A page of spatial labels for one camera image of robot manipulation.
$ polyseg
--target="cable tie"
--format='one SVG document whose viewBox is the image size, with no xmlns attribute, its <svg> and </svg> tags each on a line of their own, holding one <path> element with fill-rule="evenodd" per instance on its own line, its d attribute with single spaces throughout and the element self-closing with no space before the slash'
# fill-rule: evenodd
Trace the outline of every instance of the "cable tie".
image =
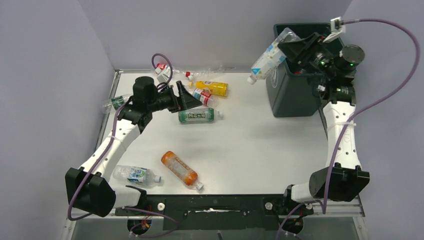
<svg viewBox="0 0 424 240">
<path fill-rule="evenodd" d="M 330 131 L 332 128 L 334 128 L 336 125 L 349 125 L 350 127 L 356 127 L 357 124 L 353 122 L 348 122 L 348 121 L 336 122 L 333 125 L 327 127 L 327 132 Z"/>
</svg>

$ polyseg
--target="screw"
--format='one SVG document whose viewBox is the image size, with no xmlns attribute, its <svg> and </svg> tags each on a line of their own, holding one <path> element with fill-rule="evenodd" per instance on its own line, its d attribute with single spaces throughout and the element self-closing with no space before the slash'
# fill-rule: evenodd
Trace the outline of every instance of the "screw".
<svg viewBox="0 0 424 240">
<path fill-rule="evenodd" d="M 165 209 L 165 204 L 163 204 L 162 202 L 160 202 L 158 205 L 157 205 L 157 210 L 159 210 L 159 211 L 163 211 Z"/>
<path fill-rule="evenodd" d="M 265 209 L 266 210 L 272 210 L 273 209 L 273 204 L 270 202 L 265 203 Z"/>
</svg>

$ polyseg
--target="yellow bottle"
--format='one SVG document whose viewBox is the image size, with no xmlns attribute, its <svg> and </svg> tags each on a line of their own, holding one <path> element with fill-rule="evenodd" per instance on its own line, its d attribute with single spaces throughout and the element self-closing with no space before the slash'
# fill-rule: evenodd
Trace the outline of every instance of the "yellow bottle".
<svg viewBox="0 0 424 240">
<path fill-rule="evenodd" d="M 228 84 L 217 81 L 197 81 L 188 83 L 188 86 L 209 91 L 213 95 L 226 97 L 228 94 Z"/>
</svg>

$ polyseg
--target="white bottle cap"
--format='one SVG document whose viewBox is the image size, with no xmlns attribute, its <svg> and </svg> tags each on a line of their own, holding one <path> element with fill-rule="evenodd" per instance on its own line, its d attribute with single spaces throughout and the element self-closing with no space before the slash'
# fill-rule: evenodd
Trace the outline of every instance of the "white bottle cap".
<svg viewBox="0 0 424 240">
<path fill-rule="evenodd" d="M 197 184 L 196 184 L 196 189 L 197 190 L 200 190 L 200 189 L 202 189 L 203 188 L 203 183 L 201 183 L 201 182 L 197 182 Z"/>
<path fill-rule="evenodd" d="M 250 83 L 250 84 L 255 84 L 256 83 L 256 80 L 255 79 L 253 79 L 251 76 L 249 76 L 248 78 L 247 78 L 247 81 Z"/>
<path fill-rule="evenodd" d="M 161 182 L 161 180 L 162 180 L 162 177 L 161 176 L 158 176 L 158 175 L 156 175 L 156 176 L 154 176 L 154 182 L 155 183 L 160 183 Z"/>
<path fill-rule="evenodd" d="M 223 111 L 218 111 L 218 116 L 219 116 L 220 119 L 223 119 L 224 118 Z"/>
</svg>

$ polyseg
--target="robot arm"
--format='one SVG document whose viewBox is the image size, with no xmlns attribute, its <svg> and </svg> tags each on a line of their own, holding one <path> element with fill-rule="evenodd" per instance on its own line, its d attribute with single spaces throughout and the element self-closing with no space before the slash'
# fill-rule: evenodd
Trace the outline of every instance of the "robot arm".
<svg viewBox="0 0 424 240">
<path fill-rule="evenodd" d="M 339 18 L 332 22 L 340 23 Z M 332 54 L 326 43 L 334 37 L 314 33 L 299 41 L 280 42 L 278 47 L 287 59 L 301 66 L 313 66 L 322 73 L 321 101 L 327 125 L 328 154 L 325 168 L 318 170 L 309 181 L 298 185 L 289 185 L 284 193 L 287 205 L 290 202 L 305 203 L 324 198 L 325 184 L 330 180 L 328 199 L 333 201 L 352 201 L 369 183 L 370 174 L 362 171 L 355 147 L 353 121 L 347 122 L 355 112 L 355 90 L 352 84 L 358 66 L 365 58 L 364 51 L 356 45 L 347 45 L 338 55 Z M 344 125 L 348 125 L 328 178 L 328 170 L 336 141 Z"/>
<path fill-rule="evenodd" d="M 168 109 L 171 113 L 176 113 L 202 105 L 187 92 L 181 81 L 178 81 L 176 85 L 178 97 L 174 95 L 171 88 L 158 92 L 151 77 L 142 76 L 135 80 L 131 100 L 118 113 L 114 136 L 110 133 L 86 162 L 78 169 L 70 168 L 65 175 L 69 202 L 76 194 L 77 188 L 82 185 L 73 207 L 100 217 L 105 217 L 113 208 L 144 207 L 145 190 L 133 186 L 112 188 L 108 182 L 122 155 L 152 120 L 153 112 Z M 107 152 L 90 172 L 89 169 L 96 164 L 106 149 Z"/>
<path fill-rule="evenodd" d="M 324 197 L 324 186 L 330 160 L 343 125 L 348 124 L 335 158 L 331 174 L 329 199 L 350 202 L 370 181 L 369 173 L 361 171 L 355 147 L 354 123 L 346 120 L 354 113 L 349 102 L 327 103 L 323 112 L 327 123 L 328 154 L 325 168 L 313 173 L 308 182 L 291 186 L 291 199 L 298 203 Z"/>
</svg>

